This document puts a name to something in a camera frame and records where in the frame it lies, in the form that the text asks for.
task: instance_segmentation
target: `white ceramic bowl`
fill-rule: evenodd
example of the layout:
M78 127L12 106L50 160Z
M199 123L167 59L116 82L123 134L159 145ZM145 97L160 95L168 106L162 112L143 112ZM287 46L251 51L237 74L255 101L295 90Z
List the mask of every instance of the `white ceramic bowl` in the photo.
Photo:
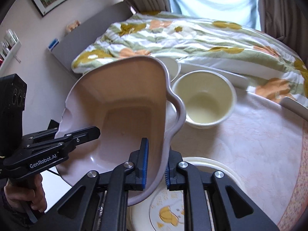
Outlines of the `white ceramic bowl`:
M186 107L186 122L195 128L210 128L227 119L237 96L224 76L205 70L187 73L172 87Z
M174 81L181 71L181 64L170 57L158 56L156 58L166 66L169 72L170 82Z
M245 192L241 178L226 165L203 157L183 157L183 160L197 166L201 171L214 172L220 170L229 176L236 185ZM163 208L169 206L170 212L176 214L176 223L168 223L161 218ZM143 202L129 207L127 210L127 229L130 231L184 231L184 215L182 191L167 190L165 179L163 179L157 189Z

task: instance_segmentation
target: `metal screw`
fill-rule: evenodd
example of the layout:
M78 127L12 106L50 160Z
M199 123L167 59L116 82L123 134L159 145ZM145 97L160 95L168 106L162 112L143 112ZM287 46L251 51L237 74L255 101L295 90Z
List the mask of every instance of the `metal screw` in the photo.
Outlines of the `metal screw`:
M94 170L89 171L89 172L87 173L87 176L90 177L90 178L94 178L94 177L97 176L97 172L94 171Z
M188 167L188 163L185 162L185 161L181 161L181 162L179 162L179 167L186 168L186 167Z
M224 173L221 172L221 171L216 171L216 172L215 172L215 176L216 176L217 178L222 178L222 177L224 177Z
M126 168L131 168L132 166L134 166L134 164L131 161L127 161L127 162L124 162L123 166Z

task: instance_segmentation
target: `wall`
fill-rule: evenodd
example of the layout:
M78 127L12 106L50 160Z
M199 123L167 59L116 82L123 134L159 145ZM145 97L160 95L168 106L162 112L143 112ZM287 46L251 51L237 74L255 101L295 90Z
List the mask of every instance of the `wall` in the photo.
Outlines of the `wall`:
M66 25L83 22L104 7L121 0L67 0L43 18L31 0L16 0L0 25L0 38L9 28L22 46L5 75L17 73L28 85L23 113L24 134L47 128L50 119L61 121L64 102L76 79L47 50L54 39L64 36Z

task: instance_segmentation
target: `pink tablecloth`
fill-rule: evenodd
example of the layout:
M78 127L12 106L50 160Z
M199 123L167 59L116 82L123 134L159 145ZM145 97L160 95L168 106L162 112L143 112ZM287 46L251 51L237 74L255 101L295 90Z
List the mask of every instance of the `pink tablecloth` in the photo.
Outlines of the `pink tablecloth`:
M237 89L237 95L229 119L205 130L185 124L171 147L183 157L229 166L248 196L281 231L289 231L308 204L308 122L255 94ZM167 125L175 118L170 105L166 118Z

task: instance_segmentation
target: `black handle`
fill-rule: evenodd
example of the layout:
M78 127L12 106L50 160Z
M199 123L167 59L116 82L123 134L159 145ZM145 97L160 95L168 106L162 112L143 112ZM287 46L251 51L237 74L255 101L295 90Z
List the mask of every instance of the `black handle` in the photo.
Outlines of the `black handle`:
M249 227L250 231L279 231L274 222L223 172L213 173L212 181L215 191L210 193L210 201L216 219L215 230Z
M26 180L19 181L15 183L18 187L25 187L29 189L36 189L34 176L28 177ZM38 210L32 210L31 208L31 201L20 201L24 211L27 213L30 221L32 223L36 223L38 218L42 215Z
M177 171L185 176L184 212L185 231L211 231L211 222L199 170L187 163L180 162Z
M126 176L135 170L135 164L126 162L117 166L110 176L100 231L125 231L128 191L124 190Z

